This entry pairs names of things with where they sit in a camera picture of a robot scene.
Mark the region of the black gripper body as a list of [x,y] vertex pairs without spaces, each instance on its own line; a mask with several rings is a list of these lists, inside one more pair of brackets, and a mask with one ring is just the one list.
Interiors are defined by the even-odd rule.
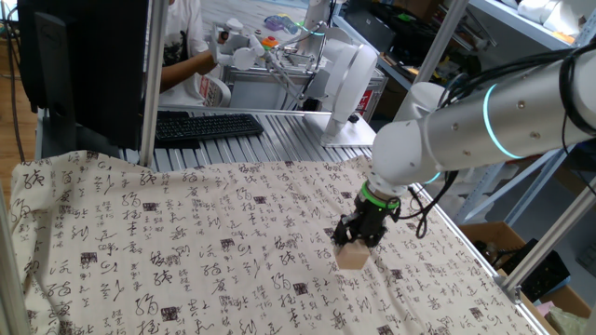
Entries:
[[350,231],[354,237],[354,241],[362,240],[365,244],[365,239],[369,235],[373,235],[380,230],[386,233],[384,220],[386,218],[386,209],[376,206],[370,200],[355,200],[356,217],[350,223]]

